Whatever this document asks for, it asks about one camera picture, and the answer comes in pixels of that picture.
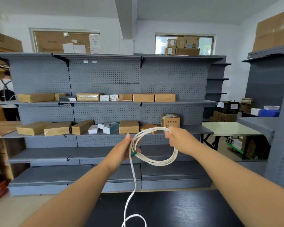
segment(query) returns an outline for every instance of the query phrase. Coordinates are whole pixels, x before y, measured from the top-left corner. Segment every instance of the black pants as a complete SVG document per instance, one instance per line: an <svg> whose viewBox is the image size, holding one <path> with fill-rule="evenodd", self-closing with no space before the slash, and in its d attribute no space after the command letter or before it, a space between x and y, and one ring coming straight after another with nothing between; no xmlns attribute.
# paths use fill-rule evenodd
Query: black pants
<svg viewBox="0 0 284 227"><path fill-rule="evenodd" d="M7 121L20 121L20 116L17 107L2 107L2 109Z"/></svg>

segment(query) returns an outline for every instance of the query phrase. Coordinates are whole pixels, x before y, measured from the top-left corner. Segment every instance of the person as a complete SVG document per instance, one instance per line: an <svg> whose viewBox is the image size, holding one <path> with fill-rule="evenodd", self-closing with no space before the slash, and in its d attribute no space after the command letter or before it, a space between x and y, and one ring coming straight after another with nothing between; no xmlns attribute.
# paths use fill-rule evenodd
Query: person
<svg viewBox="0 0 284 227"><path fill-rule="evenodd" d="M13 88L12 79L9 70L4 72L5 77L0 79L0 100L15 100L15 90ZM6 104L1 106L7 121L20 121L18 108L14 104Z"/></svg>
<svg viewBox="0 0 284 227"><path fill-rule="evenodd" d="M203 145L186 130L169 129L171 133L166 132L165 137L170 146L202 165L244 226L284 226L282 187ZM128 159L130 142L127 134L100 164L45 203L20 227L83 227L107 179Z"/></svg>

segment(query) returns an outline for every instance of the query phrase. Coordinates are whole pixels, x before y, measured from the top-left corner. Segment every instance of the beige floor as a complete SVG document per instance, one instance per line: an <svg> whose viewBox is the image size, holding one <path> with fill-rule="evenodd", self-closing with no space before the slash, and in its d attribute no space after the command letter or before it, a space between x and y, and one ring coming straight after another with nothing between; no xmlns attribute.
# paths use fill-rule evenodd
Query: beige floor
<svg viewBox="0 0 284 227"><path fill-rule="evenodd" d="M212 143L213 137L209 137L208 141ZM238 161L239 155L235 154L229 146L226 145L226 138L221 137L219 141L218 152L228 158ZM216 189L212 184L209 188L194 188L183 190L201 190L201 189ZM54 195L29 195L10 197L9 194L0 199L0 227L17 227L29 215L36 211L41 205L49 201Z"/></svg>

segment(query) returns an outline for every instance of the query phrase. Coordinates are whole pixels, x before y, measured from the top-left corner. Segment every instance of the person's left hand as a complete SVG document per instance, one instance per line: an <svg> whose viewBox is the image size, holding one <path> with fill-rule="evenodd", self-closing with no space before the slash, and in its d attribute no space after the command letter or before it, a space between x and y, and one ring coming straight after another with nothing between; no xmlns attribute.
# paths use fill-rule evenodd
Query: person's left hand
<svg viewBox="0 0 284 227"><path fill-rule="evenodd" d="M129 159L129 145L131 143L130 134L127 134L125 138L119 142L115 147L109 152L106 158L102 161L106 164L112 173L114 173L121 163Z"/></svg>

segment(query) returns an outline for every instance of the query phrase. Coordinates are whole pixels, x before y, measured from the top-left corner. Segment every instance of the forearm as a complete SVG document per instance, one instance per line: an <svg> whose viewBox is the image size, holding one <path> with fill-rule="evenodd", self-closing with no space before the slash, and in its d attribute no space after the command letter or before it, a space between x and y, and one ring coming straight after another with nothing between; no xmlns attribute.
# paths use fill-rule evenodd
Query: forearm
<svg viewBox="0 0 284 227"><path fill-rule="evenodd" d="M100 163L44 204L20 227L84 226L111 174L111 169Z"/></svg>
<svg viewBox="0 0 284 227"><path fill-rule="evenodd" d="M246 227L284 226L284 189L217 151L190 144L191 156L206 170Z"/></svg>

